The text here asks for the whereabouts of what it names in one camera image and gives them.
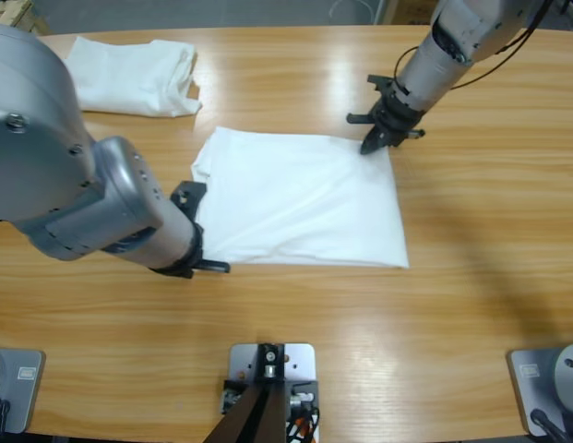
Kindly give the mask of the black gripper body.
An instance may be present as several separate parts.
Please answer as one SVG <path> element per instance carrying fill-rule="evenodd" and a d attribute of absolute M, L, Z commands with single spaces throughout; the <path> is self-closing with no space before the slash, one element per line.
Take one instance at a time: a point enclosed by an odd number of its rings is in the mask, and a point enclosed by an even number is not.
<path fill-rule="evenodd" d="M 163 276 L 178 277 L 191 279 L 194 275 L 194 269 L 203 259 L 203 230 L 195 223 L 194 235 L 188 251 L 172 265 L 164 268 L 150 268 L 151 271 Z"/>
<path fill-rule="evenodd" d="M 424 112 L 414 111 L 403 103 L 393 88 L 392 80 L 379 81 L 375 90 L 380 93 L 380 98 L 371 109 L 371 115 L 375 118 L 373 125 L 388 132 L 386 147 L 398 147 L 407 138 L 425 136 L 425 131 L 416 127 Z"/>

